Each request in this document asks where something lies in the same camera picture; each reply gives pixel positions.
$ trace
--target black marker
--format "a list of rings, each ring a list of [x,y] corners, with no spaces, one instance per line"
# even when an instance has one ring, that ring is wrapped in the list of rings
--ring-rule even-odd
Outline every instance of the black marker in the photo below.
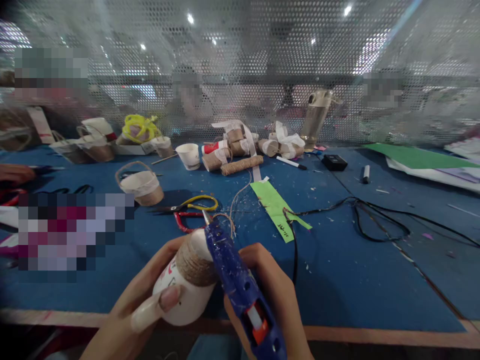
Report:
[[[277,158],[278,160],[280,160],[280,161],[283,161],[283,162],[286,163],[286,164],[290,164],[290,165],[292,165],[292,166],[294,166],[294,167],[296,167],[296,168],[299,168],[299,169],[301,169],[301,170],[307,170],[307,167],[306,167],[305,165],[300,165],[300,164],[297,163],[297,162],[284,159],[284,158],[281,157],[281,156],[277,156],[276,158]]]

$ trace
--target perforated metal mesh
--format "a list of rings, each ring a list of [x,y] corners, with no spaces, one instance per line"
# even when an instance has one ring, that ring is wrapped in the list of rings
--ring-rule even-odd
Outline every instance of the perforated metal mesh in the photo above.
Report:
[[[474,0],[28,0],[10,17],[18,28],[3,24],[4,67],[15,47],[88,52],[88,100],[23,102],[47,105],[65,128],[139,113],[196,141],[225,119],[261,137],[275,120],[299,132],[320,87],[343,101],[330,107],[323,144],[442,145],[480,124]],[[364,73],[376,80],[364,84]],[[385,73],[398,79],[398,103]]]

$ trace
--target hot glue gun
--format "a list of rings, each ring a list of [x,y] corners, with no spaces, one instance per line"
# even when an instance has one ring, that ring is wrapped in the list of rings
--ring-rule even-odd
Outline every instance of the hot glue gun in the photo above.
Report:
[[[284,337],[250,270],[218,220],[202,210],[205,236],[223,291],[240,319],[258,360],[287,360]]]

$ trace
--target green paper strip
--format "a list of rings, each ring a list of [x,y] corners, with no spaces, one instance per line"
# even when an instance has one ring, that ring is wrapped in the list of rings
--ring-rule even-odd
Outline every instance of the green paper strip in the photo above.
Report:
[[[363,145],[363,147],[385,154],[410,169],[480,168],[480,165],[459,157],[422,150],[416,147],[381,143]]]
[[[276,229],[280,233],[281,237],[286,243],[291,242],[294,239],[294,234],[292,229],[290,229],[289,223],[284,216],[284,208],[292,211],[290,206],[285,202],[285,200],[280,196],[280,194],[275,190],[271,183],[268,181],[265,182],[252,182],[250,184],[251,188],[255,192],[256,196],[260,200],[261,204],[265,208],[270,219],[275,224]],[[287,214],[290,220],[298,221],[303,227],[311,229],[312,227],[299,218],[296,215]]]

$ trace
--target person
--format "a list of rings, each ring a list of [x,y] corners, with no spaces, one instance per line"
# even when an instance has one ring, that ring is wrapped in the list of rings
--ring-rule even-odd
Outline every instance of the person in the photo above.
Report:
[[[135,359],[139,355],[157,320],[172,309],[181,296],[179,285],[151,295],[157,278],[185,238],[186,236],[182,236],[167,242],[133,278],[91,339],[80,360],[127,360]],[[290,278],[259,243],[241,249],[239,254],[247,267],[256,270],[265,295],[270,299],[272,311],[285,339],[288,359],[313,359],[300,318],[295,287]],[[226,295],[223,303],[246,354],[250,359],[255,359],[247,335]],[[149,320],[145,321],[145,317],[141,316],[144,311],[154,315],[147,316]]]
[[[11,182],[11,188],[18,187],[35,178],[35,172],[25,165],[0,164],[0,182]]]

